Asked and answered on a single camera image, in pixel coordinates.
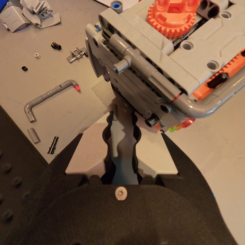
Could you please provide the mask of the grey track link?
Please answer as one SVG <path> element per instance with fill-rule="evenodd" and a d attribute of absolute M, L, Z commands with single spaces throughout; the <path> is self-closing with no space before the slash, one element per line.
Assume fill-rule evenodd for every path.
<path fill-rule="evenodd" d="M 82 58 L 84 55 L 84 52 L 87 51 L 85 47 L 79 49 L 76 47 L 74 50 L 70 51 L 70 56 L 68 56 L 66 59 L 69 63 L 74 62 L 75 60 L 79 60 Z"/>

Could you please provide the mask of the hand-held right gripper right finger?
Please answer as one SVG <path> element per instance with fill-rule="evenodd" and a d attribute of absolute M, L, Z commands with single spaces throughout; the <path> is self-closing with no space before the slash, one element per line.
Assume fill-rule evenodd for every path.
<path fill-rule="evenodd" d="M 149 127 L 145 119 L 132 112 L 133 146 L 132 166 L 135 173 L 144 177 L 150 175 L 176 175 L 178 170 L 164 142 L 160 127 Z"/>

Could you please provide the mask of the black perforated pad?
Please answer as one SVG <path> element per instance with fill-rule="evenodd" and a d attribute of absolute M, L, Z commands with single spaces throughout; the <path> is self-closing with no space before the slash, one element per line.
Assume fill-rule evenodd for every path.
<path fill-rule="evenodd" d="M 47 162 L 2 107 L 0 120 L 1 244 L 20 244 L 40 206 Z"/>

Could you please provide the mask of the short grey brick tube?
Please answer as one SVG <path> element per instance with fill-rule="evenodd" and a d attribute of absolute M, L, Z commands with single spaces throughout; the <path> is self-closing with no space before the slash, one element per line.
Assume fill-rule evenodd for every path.
<path fill-rule="evenodd" d="M 34 128 L 28 128 L 27 132 L 34 144 L 39 144 L 41 142 Z"/>

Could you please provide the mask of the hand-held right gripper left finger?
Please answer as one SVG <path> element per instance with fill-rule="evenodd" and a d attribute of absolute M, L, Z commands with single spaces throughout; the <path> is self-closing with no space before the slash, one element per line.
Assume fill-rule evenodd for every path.
<path fill-rule="evenodd" d="M 104 175 L 112 169 L 109 144 L 113 112 L 106 113 L 86 129 L 65 171 L 67 175 Z"/>

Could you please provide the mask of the grey bent brick tube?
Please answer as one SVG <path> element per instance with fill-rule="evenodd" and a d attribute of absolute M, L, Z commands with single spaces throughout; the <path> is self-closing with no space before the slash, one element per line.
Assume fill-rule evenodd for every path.
<path fill-rule="evenodd" d="M 78 92 L 80 92 L 80 87 L 78 85 L 78 83 L 74 80 L 67 80 L 65 82 L 63 82 L 62 84 L 56 86 L 55 88 L 53 88 L 52 90 L 49 90 L 48 92 L 42 94 L 41 96 L 29 101 L 26 103 L 26 105 L 24 106 L 24 112 L 29 120 L 30 123 L 35 123 L 36 122 L 36 118 L 34 116 L 34 113 L 32 112 L 32 108 L 40 103 L 42 103 L 43 101 L 45 101 L 46 99 L 48 99 L 49 97 L 55 95 L 58 92 L 61 92 L 62 90 L 68 88 L 69 86 L 74 87 Z"/>

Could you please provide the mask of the grey brick wing assembly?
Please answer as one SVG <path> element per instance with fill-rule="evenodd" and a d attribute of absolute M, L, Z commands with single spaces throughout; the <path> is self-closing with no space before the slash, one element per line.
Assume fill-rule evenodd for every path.
<path fill-rule="evenodd" d="M 24 17 L 40 29 L 60 23 L 59 13 L 53 14 L 52 8 L 46 0 L 20 0 L 20 4 L 23 6 Z"/>

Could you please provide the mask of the black brick pin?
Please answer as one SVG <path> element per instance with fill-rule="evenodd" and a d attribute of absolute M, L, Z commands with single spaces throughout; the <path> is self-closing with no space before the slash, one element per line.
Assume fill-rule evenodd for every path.
<path fill-rule="evenodd" d="M 57 137 L 57 136 L 54 137 L 53 142 L 52 142 L 47 154 L 50 154 L 50 155 L 54 154 L 58 139 L 59 139 L 59 137 Z"/>

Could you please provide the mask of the grey brick model orange gear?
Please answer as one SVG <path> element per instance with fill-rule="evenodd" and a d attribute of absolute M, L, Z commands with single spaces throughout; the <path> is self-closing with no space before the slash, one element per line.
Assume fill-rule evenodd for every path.
<path fill-rule="evenodd" d="M 88 56 L 162 132 L 213 114 L 244 87 L 244 1 L 118 1 L 85 29 Z"/>

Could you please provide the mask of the grey curved brick panel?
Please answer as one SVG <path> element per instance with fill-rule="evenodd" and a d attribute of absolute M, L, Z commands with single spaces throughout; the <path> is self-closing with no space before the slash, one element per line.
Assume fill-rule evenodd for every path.
<path fill-rule="evenodd" d="M 17 6 L 10 6 L 4 10 L 0 14 L 0 19 L 3 22 L 3 26 L 12 33 L 31 24 L 22 14 L 22 10 Z"/>

